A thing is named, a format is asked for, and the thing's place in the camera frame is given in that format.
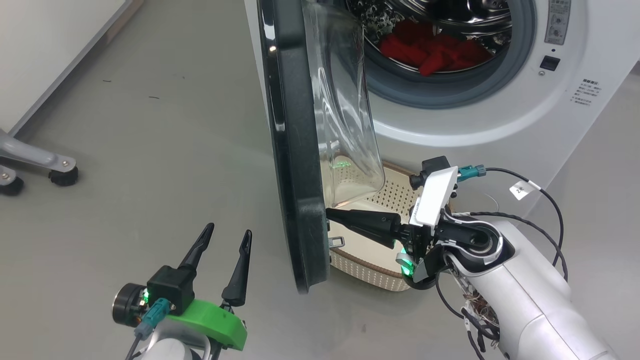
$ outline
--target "teal connector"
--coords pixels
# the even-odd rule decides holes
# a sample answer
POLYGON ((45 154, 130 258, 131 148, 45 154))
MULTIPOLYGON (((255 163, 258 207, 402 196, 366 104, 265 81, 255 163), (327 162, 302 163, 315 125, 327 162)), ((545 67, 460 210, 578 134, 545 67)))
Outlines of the teal connector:
POLYGON ((472 177, 481 177, 486 175, 484 165, 478 165, 474 167, 469 165, 467 167, 461 167, 458 169, 458 182, 461 183, 464 180, 471 179, 472 177))
POLYGON ((142 321, 133 330, 133 333, 136 337, 140 336, 142 340, 146 340, 169 311, 171 311, 171 302, 165 298, 157 299, 149 311, 142 316, 142 321))

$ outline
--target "black square slot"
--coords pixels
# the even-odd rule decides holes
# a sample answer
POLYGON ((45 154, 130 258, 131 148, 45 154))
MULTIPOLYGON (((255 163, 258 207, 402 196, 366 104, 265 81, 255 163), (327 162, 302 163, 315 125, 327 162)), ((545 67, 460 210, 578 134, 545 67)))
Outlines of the black square slot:
POLYGON ((542 59, 542 64, 540 64, 540 67, 545 70, 556 71, 556 68, 558 67, 559 63, 560 63, 559 58, 545 55, 545 58, 542 59))

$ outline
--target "chair leg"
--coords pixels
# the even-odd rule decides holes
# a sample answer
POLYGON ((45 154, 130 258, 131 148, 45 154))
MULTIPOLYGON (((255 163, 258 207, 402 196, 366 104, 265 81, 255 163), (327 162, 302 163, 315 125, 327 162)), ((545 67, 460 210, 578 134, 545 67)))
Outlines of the chair leg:
POLYGON ((15 175, 15 171, 0 165, 0 193, 3 195, 18 195, 24 186, 24 181, 15 175))
POLYGON ((31 146, 10 137, 0 130, 0 156, 48 168, 51 182, 60 186, 70 186, 77 182, 76 160, 31 146))

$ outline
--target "transparent glass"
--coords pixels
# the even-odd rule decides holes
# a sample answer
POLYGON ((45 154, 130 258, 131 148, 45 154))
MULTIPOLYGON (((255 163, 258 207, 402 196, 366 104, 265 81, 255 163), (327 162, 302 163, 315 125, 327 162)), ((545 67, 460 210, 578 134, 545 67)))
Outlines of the transparent glass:
POLYGON ((303 13, 324 204, 336 208, 385 183, 369 109, 364 31, 342 8, 304 2, 303 13))

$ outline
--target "washing machine door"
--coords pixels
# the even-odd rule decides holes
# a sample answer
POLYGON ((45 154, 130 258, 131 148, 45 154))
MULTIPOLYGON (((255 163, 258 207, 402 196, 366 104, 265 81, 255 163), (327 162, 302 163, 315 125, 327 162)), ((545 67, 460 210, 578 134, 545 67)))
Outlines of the washing machine door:
POLYGON ((325 209, 384 184, 369 113, 363 30, 343 9, 260 0, 269 126, 285 235, 300 293, 325 281, 325 209))

